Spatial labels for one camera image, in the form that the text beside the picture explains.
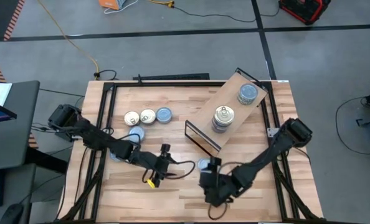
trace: wooden table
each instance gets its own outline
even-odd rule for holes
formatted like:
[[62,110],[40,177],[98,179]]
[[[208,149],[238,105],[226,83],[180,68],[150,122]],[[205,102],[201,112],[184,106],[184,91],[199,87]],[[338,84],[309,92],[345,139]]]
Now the wooden table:
[[[288,82],[272,82],[277,110],[281,123],[288,118],[296,118],[296,108]],[[94,81],[88,84],[87,94],[83,103],[82,114],[92,123],[96,123],[98,108],[102,95],[103,82]],[[113,136],[118,138],[128,132],[123,122],[123,115],[129,110],[140,112],[143,109],[158,109],[167,106],[173,111],[173,120],[169,124],[156,123],[144,126],[146,139],[142,143],[143,151],[159,154],[162,143],[171,145],[170,152],[177,161],[207,158],[205,152],[199,149],[184,135],[184,122],[203,106],[203,104],[219,89],[219,87],[119,87],[115,101],[112,128]],[[104,121],[108,103],[105,108]],[[235,136],[219,153],[223,162],[251,161],[256,155],[267,148],[267,134],[262,118],[262,110],[254,110],[238,129]],[[67,172],[67,187],[65,200],[60,217],[65,215],[74,204],[77,188],[78,170],[85,147],[76,142],[72,151]],[[87,173],[90,151],[85,155],[81,173],[79,192]],[[311,211],[322,216],[311,167],[305,155],[296,150],[288,156],[293,184],[301,199]],[[225,167],[227,172],[234,166]],[[170,165],[169,171],[185,174],[191,165]],[[143,168],[115,162],[107,156],[103,184],[98,207],[98,222],[208,222],[208,204],[204,202],[203,190],[198,186],[199,171],[195,171],[181,180],[164,180],[160,188],[151,189],[141,181]],[[289,199],[284,191],[288,216],[291,216]],[[87,204],[86,218],[90,216],[93,194]],[[221,214],[221,208],[212,210],[212,216]],[[277,193],[271,165],[261,170],[253,187],[240,198],[229,205],[226,215],[220,220],[226,222],[257,222],[280,221]]]

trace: metal bracket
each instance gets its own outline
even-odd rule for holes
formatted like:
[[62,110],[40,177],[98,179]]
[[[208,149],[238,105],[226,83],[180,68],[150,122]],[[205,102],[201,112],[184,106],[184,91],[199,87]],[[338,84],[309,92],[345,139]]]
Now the metal bracket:
[[279,128],[267,128],[267,135],[270,138],[273,138],[274,135],[279,131]]

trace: concrete floor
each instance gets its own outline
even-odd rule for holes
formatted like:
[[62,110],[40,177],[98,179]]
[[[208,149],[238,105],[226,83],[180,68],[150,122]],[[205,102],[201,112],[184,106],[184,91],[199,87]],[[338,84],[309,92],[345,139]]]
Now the concrete floor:
[[[44,1],[68,34],[108,34],[165,30],[256,28],[220,17],[189,17],[145,0],[116,14],[104,15],[97,1]],[[262,14],[273,14],[277,0],[257,0]],[[252,20],[249,0],[177,0],[176,5],[199,14],[221,13]],[[302,27],[280,11],[263,17],[264,27]],[[370,24],[370,0],[332,1],[314,26]],[[26,1],[13,37],[59,35],[59,30],[36,1]],[[323,213],[329,220],[370,223],[370,156],[348,151],[334,128],[334,113],[344,101],[370,94],[370,29],[266,33],[279,80],[290,80],[300,118],[313,130],[308,145]],[[118,78],[137,74],[172,75],[208,72],[212,79],[229,78],[236,67],[256,78],[270,77],[258,33],[203,34],[75,40],[98,60],[102,69],[115,69]],[[42,88],[83,95],[93,78],[93,64],[66,40],[0,42],[0,68],[9,82],[39,80]],[[74,105],[78,98],[41,91],[34,122],[46,123],[57,105]],[[370,152],[370,127],[356,127],[355,119],[369,113],[358,101],[339,114],[344,139]],[[68,143],[51,134],[35,133],[44,152]],[[70,151],[58,154],[68,159]],[[37,170],[36,185],[50,178]],[[56,214],[63,178],[33,195],[31,223],[51,221]],[[50,196],[51,202],[38,202]]]

